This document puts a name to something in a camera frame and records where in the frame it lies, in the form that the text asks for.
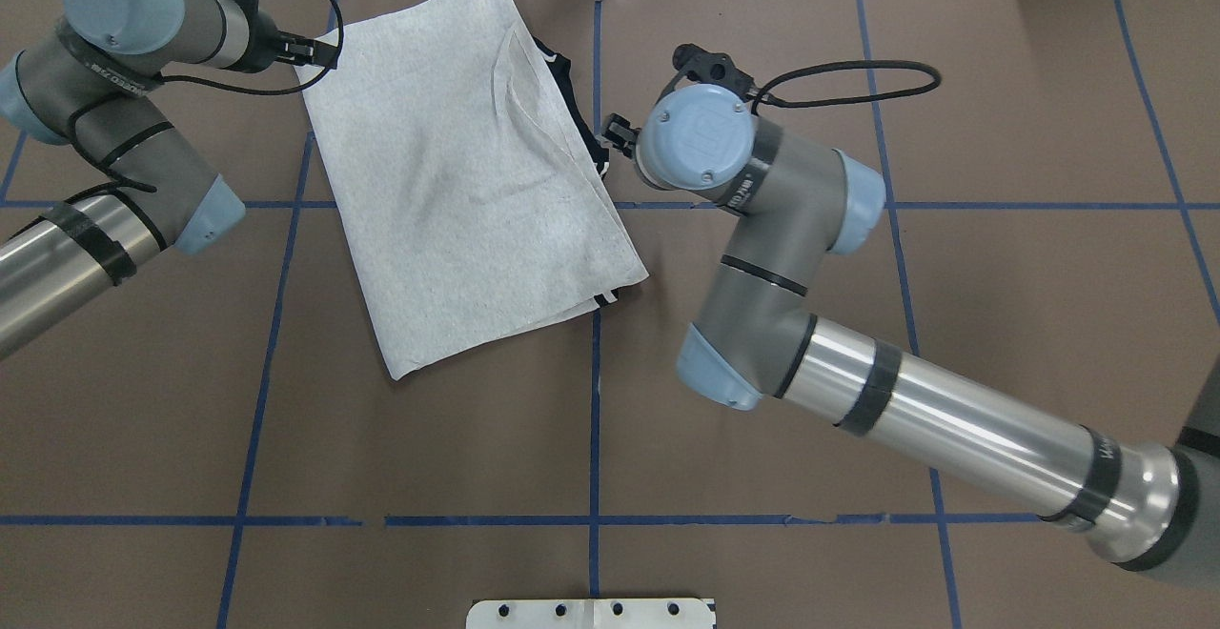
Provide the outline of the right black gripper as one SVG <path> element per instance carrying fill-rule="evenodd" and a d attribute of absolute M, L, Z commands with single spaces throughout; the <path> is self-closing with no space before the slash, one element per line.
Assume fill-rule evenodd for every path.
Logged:
<path fill-rule="evenodd" d="M 597 141 L 606 150 L 616 151 L 631 161 L 634 172 L 640 172 L 637 147 L 643 129 L 617 112 L 609 112 L 601 118 L 597 130 Z"/>

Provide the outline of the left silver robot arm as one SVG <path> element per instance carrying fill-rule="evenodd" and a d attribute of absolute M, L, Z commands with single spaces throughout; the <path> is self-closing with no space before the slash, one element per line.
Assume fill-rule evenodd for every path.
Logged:
<path fill-rule="evenodd" d="M 2 244 L 2 356 L 159 254 L 200 254 L 244 219 L 243 200 L 150 99 L 173 82 L 240 87 L 166 66 L 257 73 L 281 63 L 323 78 L 342 49 L 343 38 L 281 30 L 260 0 L 63 0 L 52 35 L 4 66 L 2 117 L 34 141 L 72 147 L 105 180 Z"/>

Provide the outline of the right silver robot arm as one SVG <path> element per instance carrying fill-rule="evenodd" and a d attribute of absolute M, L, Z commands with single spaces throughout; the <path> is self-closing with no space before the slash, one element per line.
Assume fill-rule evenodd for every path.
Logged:
<path fill-rule="evenodd" d="M 754 410 L 780 397 L 1082 535 L 1107 563 L 1218 586 L 1218 373 L 1175 442 L 1121 442 L 806 311 L 825 255 L 853 254 L 888 216 L 887 177 L 792 134 L 744 87 L 667 87 L 640 127 L 609 113 L 597 139 L 650 187 L 737 217 L 677 355 L 684 386 Z"/>

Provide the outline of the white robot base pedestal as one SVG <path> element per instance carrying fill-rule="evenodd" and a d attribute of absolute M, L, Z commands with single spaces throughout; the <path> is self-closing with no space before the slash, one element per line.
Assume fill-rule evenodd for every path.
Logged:
<path fill-rule="evenodd" d="M 488 599 L 466 628 L 716 628 L 712 599 Z"/>

